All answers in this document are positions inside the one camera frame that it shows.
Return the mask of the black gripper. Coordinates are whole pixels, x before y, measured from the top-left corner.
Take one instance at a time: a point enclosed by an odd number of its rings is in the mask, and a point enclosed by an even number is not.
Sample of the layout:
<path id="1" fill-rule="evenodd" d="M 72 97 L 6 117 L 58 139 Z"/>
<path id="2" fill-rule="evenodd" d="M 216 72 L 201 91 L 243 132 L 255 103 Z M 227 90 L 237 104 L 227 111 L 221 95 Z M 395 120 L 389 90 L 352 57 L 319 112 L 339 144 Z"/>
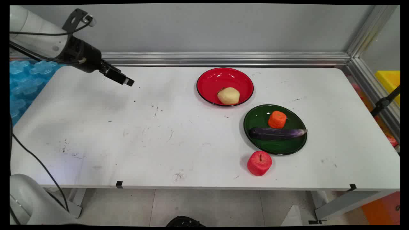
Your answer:
<path id="1" fill-rule="evenodd" d="M 105 77 L 121 85 L 131 87 L 134 84 L 134 80 L 123 74 L 120 69 L 108 62 L 102 64 L 101 60 L 102 54 L 99 49 L 73 35 L 68 36 L 66 45 L 60 53 L 60 61 L 85 73 L 99 71 Z"/>

